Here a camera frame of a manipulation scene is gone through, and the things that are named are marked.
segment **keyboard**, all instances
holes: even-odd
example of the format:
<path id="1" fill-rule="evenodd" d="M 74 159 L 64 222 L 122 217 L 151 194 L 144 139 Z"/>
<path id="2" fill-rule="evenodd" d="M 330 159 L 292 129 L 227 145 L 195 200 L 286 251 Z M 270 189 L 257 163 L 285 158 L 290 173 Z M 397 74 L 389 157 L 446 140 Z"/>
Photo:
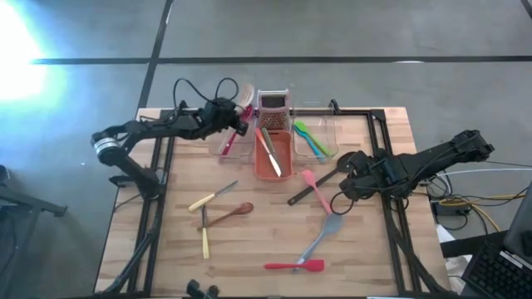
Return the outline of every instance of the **keyboard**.
<path id="1" fill-rule="evenodd" d="M 462 279 L 489 298 L 532 299 L 532 271 L 488 242 L 473 256 Z"/>

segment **wooden spoon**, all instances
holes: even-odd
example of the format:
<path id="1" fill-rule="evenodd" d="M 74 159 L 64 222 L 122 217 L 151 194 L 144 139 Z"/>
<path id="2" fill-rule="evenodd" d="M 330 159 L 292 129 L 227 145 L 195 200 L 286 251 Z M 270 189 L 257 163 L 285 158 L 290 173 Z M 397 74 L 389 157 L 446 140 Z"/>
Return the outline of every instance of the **wooden spoon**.
<path id="1" fill-rule="evenodd" d="M 242 203 L 240 204 L 240 206 L 236 209 L 234 209 L 233 211 L 231 211 L 230 213 L 220 217 L 220 218 L 217 218 L 213 221 L 210 221 L 209 223 L 207 223 L 207 225 L 205 226 L 206 228 L 208 227 L 211 227 L 213 225 L 215 225 L 216 223 L 226 219 L 226 218 L 229 218 L 231 216 L 234 216 L 234 215 L 244 215 L 244 214 L 247 214 L 247 213 L 251 213 L 251 211 L 253 211 L 253 204 L 252 203 Z"/>

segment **green utensil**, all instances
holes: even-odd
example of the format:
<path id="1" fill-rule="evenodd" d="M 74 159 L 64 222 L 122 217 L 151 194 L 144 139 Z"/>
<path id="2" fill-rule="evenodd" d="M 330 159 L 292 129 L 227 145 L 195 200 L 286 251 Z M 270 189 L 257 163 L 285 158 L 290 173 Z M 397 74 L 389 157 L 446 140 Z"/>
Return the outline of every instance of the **green utensil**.
<path id="1" fill-rule="evenodd" d="M 316 146 L 325 154 L 325 155 L 330 155 L 330 152 L 329 150 L 327 149 L 327 147 L 325 147 L 325 145 L 323 145 L 321 142 L 319 142 L 318 139 L 316 139 L 312 134 L 310 134 L 310 131 L 308 130 L 307 126 L 305 125 L 305 123 L 303 123 L 301 120 L 298 120 L 298 121 L 295 121 L 293 123 L 293 125 L 295 125 L 296 127 L 298 127 L 299 130 L 301 130 L 303 133 L 307 133 L 308 137 L 310 137 L 310 139 L 312 139 L 314 141 L 314 143 L 316 144 Z"/>

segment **orange container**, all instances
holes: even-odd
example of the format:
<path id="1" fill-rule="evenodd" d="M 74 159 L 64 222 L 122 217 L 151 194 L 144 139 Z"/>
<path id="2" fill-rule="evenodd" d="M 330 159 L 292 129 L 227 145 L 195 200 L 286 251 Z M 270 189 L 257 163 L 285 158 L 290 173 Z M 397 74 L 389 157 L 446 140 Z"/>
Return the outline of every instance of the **orange container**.
<path id="1" fill-rule="evenodd" d="M 292 136 L 285 130 L 268 130 L 272 140 L 277 163 L 281 168 L 281 177 L 275 174 L 268 152 L 255 134 L 255 174 L 259 179 L 283 180 L 292 176 Z"/>

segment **pink utensil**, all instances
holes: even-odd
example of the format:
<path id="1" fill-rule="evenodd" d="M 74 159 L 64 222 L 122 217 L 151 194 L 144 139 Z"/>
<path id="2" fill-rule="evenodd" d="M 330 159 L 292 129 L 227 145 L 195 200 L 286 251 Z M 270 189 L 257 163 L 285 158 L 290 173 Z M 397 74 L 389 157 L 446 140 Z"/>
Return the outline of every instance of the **pink utensil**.
<path id="1" fill-rule="evenodd" d="M 327 202 L 323 194 L 319 191 L 318 187 L 316 187 L 316 179 L 314 178 L 314 173 L 307 169 L 307 170 L 302 171 L 301 175 L 303 176 L 303 179 L 305 180 L 307 185 L 314 188 L 316 195 L 318 196 L 319 200 L 322 202 L 323 208 L 325 208 L 325 211 L 327 212 L 327 214 L 330 214 L 332 212 L 331 207 L 329 206 L 329 203 Z"/>
<path id="2" fill-rule="evenodd" d="M 264 269 L 305 268 L 310 272 L 321 272 L 325 269 L 325 261 L 308 260 L 302 264 L 267 263 Z"/>
<path id="3" fill-rule="evenodd" d="M 244 110 L 244 113 L 240 116 L 240 120 L 249 122 L 252 116 L 253 116 L 253 106 L 249 105 Z M 224 150 L 222 151 L 222 156 L 225 156 L 229 153 L 229 150 L 231 150 L 231 146 L 233 145 L 235 138 L 236 138 L 236 131 L 233 133 L 233 135 L 231 135 L 231 137 L 227 141 L 227 144 L 225 144 Z"/>

